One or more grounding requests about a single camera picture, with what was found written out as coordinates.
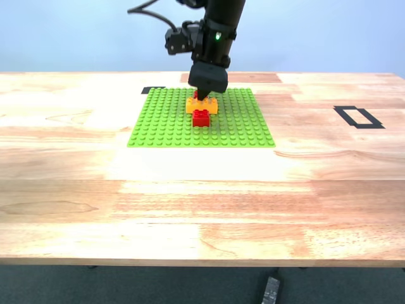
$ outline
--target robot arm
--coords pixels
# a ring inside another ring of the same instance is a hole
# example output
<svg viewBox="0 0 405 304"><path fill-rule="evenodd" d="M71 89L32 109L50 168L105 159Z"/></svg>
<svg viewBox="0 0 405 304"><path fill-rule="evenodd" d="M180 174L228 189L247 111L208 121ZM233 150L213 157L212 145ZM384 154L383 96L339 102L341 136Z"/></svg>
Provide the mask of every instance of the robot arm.
<svg viewBox="0 0 405 304"><path fill-rule="evenodd" d="M150 5L156 1L143 4ZM168 54L191 52L193 65L190 69L189 84L197 87L199 100L204 99L211 91L225 92L228 87L226 69L230 65L229 51L236 38L236 28L242 14L245 0L177 0L190 8L205 8L205 15L199 22L183 22L176 28L170 24L165 38Z"/></svg>

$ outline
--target gray floor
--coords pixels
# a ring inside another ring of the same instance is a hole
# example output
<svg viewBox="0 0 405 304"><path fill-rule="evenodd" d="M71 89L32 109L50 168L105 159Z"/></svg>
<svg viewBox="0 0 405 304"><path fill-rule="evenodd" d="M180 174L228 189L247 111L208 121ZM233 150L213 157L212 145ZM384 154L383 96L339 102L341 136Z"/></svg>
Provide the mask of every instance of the gray floor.
<svg viewBox="0 0 405 304"><path fill-rule="evenodd" d="M271 268L0 266L0 304L259 304ZM280 304L405 303L402 269L280 269Z"/></svg>

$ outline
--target green lego baseplate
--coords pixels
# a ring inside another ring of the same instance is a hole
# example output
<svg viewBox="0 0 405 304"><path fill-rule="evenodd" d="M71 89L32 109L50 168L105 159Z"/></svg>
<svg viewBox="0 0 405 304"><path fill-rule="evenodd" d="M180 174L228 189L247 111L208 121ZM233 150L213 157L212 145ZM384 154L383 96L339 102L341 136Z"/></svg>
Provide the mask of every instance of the green lego baseplate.
<svg viewBox="0 0 405 304"><path fill-rule="evenodd" d="M128 141L128 147L261 147L275 143L250 89L227 89L209 97L218 101L218 114L209 127L193 127L185 103L194 89L151 89Z"/></svg>

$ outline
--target wood grain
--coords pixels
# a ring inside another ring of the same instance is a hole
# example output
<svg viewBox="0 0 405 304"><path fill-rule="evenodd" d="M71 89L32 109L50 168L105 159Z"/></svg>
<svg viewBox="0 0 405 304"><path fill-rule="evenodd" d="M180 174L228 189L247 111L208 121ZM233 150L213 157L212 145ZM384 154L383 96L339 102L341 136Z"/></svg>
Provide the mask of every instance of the wood grain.
<svg viewBox="0 0 405 304"><path fill-rule="evenodd" d="M142 88L187 77L0 74L0 263L405 267L405 80L230 73L275 149L127 149Z"/></svg>

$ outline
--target lego brick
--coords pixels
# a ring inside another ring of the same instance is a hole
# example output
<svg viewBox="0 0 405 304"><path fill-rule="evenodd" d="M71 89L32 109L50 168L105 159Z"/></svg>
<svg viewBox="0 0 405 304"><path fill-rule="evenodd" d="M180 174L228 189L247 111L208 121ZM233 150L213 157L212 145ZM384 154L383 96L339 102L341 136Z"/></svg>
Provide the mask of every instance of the lego brick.
<svg viewBox="0 0 405 304"><path fill-rule="evenodd" d="M209 113L207 110L194 110L192 112L193 127L209 127Z"/></svg>
<svg viewBox="0 0 405 304"><path fill-rule="evenodd" d="M191 114L195 110L208 110L209 114L218 113L218 102L216 98L204 98L204 100L198 100L196 98L189 97L185 104L185 112Z"/></svg>
<svg viewBox="0 0 405 304"><path fill-rule="evenodd" d="M210 93L218 100L218 114L209 127L192 127L184 111L194 90L151 89L128 140L128 147L258 147L275 143L250 89Z"/></svg>

